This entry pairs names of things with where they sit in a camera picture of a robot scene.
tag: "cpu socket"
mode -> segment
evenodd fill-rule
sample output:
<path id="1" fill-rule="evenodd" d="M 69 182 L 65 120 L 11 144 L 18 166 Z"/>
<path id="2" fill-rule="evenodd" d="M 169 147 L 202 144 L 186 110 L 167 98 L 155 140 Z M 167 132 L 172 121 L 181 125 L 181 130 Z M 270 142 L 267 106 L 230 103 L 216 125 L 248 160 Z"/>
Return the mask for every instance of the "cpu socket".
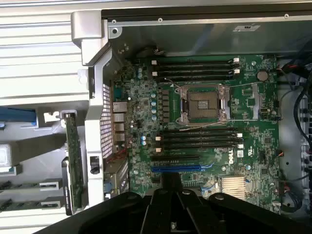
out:
<path id="1" fill-rule="evenodd" d="M 184 85 L 175 89 L 179 94 L 181 125 L 205 125 L 230 119 L 230 89 L 220 84 Z"/>

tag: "black pcie slot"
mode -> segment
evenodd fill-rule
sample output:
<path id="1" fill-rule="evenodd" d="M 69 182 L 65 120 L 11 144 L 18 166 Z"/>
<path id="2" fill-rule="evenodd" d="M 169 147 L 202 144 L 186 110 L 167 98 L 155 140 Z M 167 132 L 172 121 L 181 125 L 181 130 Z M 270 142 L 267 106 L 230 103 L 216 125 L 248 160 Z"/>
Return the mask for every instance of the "black pcie slot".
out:
<path id="1" fill-rule="evenodd" d="M 171 144 L 164 147 L 164 150 L 180 150 L 180 149 L 195 149 L 195 148 L 221 148 L 221 147 L 235 147 L 237 145 L 237 142 L 218 142 L 218 143 L 211 143 L 211 142 L 205 142 L 205 143 L 191 143 L 191 144 Z"/>
<path id="2" fill-rule="evenodd" d="M 151 156 L 151 161 L 173 161 L 173 160 L 198 160 L 199 155 L 166 155 L 166 156 Z"/>
<path id="3" fill-rule="evenodd" d="M 238 141 L 239 139 L 234 136 L 224 136 L 222 138 L 217 137 L 191 137 L 191 138 L 170 138 L 163 139 L 161 142 L 163 145 L 174 144 L 174 143 L 196 143 L 196 142 L 219 142 L 219 141 Z"/>

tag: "blue connector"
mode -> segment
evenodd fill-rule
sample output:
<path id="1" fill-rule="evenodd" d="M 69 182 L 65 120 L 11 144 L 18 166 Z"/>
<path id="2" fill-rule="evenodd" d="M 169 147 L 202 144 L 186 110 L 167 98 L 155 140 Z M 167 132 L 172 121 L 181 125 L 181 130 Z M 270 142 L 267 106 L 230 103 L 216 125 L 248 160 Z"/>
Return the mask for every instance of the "blue connector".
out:
<path id="1" fill-rule="evenodd" d="M 214 163 L 210 165 L 187 165 L 187 166 L 155 166 L 152 167 L 152 172 L 204 172 L 206 169 L 211 168 Z"/>

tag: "motherboard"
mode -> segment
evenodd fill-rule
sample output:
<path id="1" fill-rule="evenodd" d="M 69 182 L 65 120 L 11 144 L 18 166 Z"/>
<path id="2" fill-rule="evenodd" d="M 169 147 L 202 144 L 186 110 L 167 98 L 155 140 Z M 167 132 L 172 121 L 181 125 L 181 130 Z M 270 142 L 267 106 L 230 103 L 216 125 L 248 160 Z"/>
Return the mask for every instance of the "motherboard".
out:
<path id="1" fill-rule="evenodd" d="M 129 61 L 114 88 L 114 148 L 130 190 L 179 172 L 204 198 L 223 192 L 280 213 L 276 58 L 157 57 Z"/>

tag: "green circuit board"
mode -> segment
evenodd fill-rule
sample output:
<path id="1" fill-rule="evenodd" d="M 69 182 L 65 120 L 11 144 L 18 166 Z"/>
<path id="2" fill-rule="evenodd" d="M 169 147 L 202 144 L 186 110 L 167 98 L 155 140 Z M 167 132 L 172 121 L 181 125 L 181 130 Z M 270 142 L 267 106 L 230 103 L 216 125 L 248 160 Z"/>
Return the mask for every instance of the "green circuit board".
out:
<path id="1" fill-rule="evenodd" d="M 83 174 L 80 140 L 77 130 L 75 113 L 65 113 L 66 136 L 68 145 L 68 161 L 70 175 L 70 193 L 72 202 L 72 212 L 82 207 Z"/>
<path id="2" fill-rule="evenodd" d="M 239 58 L 240 73 L 226 81 L 158 82 L 152 75 L 152 61 L 158 63 L 196 63 Z M 278 187 L 268 173 L 277 176 L 278 164 L 268 167 L 268 163 L 278 149 L 278 101 L 276 84 L 276 58 L 264 55 L 244 56 L 204 56 L 145 58 L 132 61 L 115 80 L 114 101 L 128 102 L 125 115 L 125 138 L 127 139 L 130 189 L 142 196 L 150 188 L 159 187 L 159 173 L 151 167 L 164 165 L 202 165 L 207 168 L 200 172 L 180 172 L 182 184 L 186 188 L 199 189 L 204 197 L 222 192 L 223 176 L 243 176 L 246 200 L 265 209 L 280 213 Z M 261 82 L 259 71 L 265 70 L 268 78 Z M 181 116 L 181 95 L 176 88 L 190 85 L 192 92 L 211 92 L 214 87 L 224 85 L 230 90 L 231 120 L 203 129 L 236 128 L 242 134 L 243 148 L 216 147 L 200 149 L 171 149 L 170 152 L 159 147 L 156 137 L 163 131 L 192 128 L 181 125 L 176 120 Z M 196 123 L 215 123 L 216 118 L 200 118 Z M 199 155 L 198 161 L 151 161 L 154 155 Z"/>

